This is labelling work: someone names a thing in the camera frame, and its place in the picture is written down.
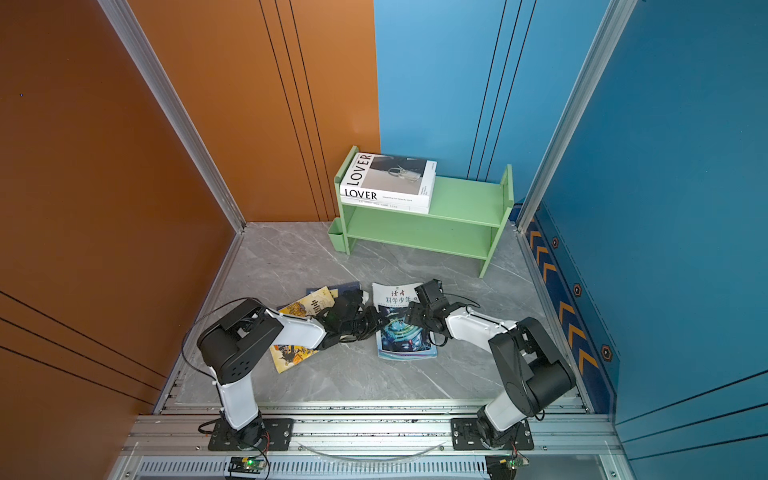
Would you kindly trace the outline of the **dark blue circle-cover book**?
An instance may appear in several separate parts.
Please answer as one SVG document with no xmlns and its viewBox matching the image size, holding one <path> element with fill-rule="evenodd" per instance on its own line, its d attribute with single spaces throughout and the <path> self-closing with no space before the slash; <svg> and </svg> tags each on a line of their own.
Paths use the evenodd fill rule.
<svg viewBox="0 0 768 480">
<path fill-rule="evenodd" d="M 372 284 L 373 305 L 386 323 L 376 333 L 380 358 L 411 361 L 437 356 L 437 347 L 430 342 L 428 333 L 405 322 L 410 303 L 418 301 L 417 286 Z"/>
</svg>

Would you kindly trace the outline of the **yellow illustrated Chinese book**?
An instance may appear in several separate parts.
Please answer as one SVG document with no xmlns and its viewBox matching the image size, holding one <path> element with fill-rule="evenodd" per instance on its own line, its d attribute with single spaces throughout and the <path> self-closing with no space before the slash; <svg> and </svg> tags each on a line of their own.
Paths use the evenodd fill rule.
<svg viewBox="0 0 768 480">
<path fill-rule="evenodd" d="M 331 291 L 322 287 L 279 310 L 278 320 L 283 329 L 269 350 L 278 373 L 298 365 L 317 351 L 325 330 L 315 317 L 334 303 Z"/>
</svg>

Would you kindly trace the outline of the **white LOVER book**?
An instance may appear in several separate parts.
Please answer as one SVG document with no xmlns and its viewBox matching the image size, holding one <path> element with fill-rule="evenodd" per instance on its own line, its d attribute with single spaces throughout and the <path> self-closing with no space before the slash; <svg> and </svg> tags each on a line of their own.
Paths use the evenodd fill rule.
<svg viewBox="0 0 768 480">
<path fill-rule="evenodd" d="M 340 197 L 430 208 L 437 162 L 357 152 L 339 182 Z"/>
</svg>

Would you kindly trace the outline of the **white book with brown pattern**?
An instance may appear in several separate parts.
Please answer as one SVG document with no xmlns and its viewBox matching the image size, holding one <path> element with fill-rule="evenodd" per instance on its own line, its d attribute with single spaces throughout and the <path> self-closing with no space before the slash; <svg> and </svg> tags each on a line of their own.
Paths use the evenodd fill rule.
<svg viewBox="0 0 768 480">
<path fill-rule="evenodd" d="M 356 199 L 356 198 L 347 198 L 342 197 L 340 202 L 343 205 L 349 205 L 349 206 L 362 206 L 367 208 L 376 208 L 376 209 L 384 209 L 384 210 L 392 210 L 392 211 L 399 211 L 399 212 L 408 212 L 408 213 L 415 213 L 415 214 L 422 214 L 427 215 L 429 213 L 428 207 L 418 206 L 418 205 L 410 205 L 410 204 L 398 204 L 395 203 L 386 203 L 386 202 L 376 202 L 376 201 L 369 201 L 364 199 Z"/>
</svg>

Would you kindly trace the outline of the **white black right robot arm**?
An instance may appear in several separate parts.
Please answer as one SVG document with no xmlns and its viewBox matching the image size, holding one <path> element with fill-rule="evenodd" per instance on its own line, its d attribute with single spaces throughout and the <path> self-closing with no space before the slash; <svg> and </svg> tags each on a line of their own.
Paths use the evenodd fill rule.
<svg viewBox="0 0 768 480">
<path fill-rule="evenodd" d="M 539 320 L 503 320 L 466 303 L 451 303 L 437 279 L 416 286 L 415 292 L 408 324 L 446 340 L 467 342 L 493 357 L 503 392 L 477 414 L 478 433 L 486 446 L 502 447 L 521 422 L 576 387 L 576 375 Z"/>
</svg>

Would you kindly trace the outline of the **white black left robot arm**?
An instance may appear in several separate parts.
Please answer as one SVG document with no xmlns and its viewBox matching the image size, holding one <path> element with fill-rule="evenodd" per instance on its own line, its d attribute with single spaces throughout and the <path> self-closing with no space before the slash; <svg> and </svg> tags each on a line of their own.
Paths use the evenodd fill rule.
<svg viewBox="0 0 768 480">
<path fill-rule="evenodd" d="M 296 316 L 246 298 L 204 330 L 196 345 L 211 372 L 224 426 L 244 444 L 260 441 L 265 427 L 255 400 L 251 372 L 274 345 L 326 350 L 362 341 L 389 324 L 364 302 L 361 290 L 347 291 L 316 314 Z"/>
</svg>

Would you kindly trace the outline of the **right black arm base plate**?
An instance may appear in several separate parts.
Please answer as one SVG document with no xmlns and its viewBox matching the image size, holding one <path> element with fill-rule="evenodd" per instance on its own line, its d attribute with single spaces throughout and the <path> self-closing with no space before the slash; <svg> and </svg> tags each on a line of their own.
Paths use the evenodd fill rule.
<svg viewBox="0 0 768 480">
<path fill-rule="evenodd" d="M 450 427 L 452 445 L 458 451 L 532 451 L 535 448 L 527 420 L 504 431 L 496 430 L 488 420 L 480 418 L 452 418 Z"/>
</svg>

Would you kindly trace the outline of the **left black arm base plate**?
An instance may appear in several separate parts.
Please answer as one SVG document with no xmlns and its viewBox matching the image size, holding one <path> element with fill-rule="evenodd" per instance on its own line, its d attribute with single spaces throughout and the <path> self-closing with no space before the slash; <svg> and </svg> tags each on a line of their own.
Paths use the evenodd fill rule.
<svg viewBox="0 0 768 480">
<path fill-rule="evenodd" d="M 217 419 L 210 434 L 210 451 L 287 451 L 293 435 L 292 418 L 257 417 L 240 430 L 224 419 Z"/>
</svg>

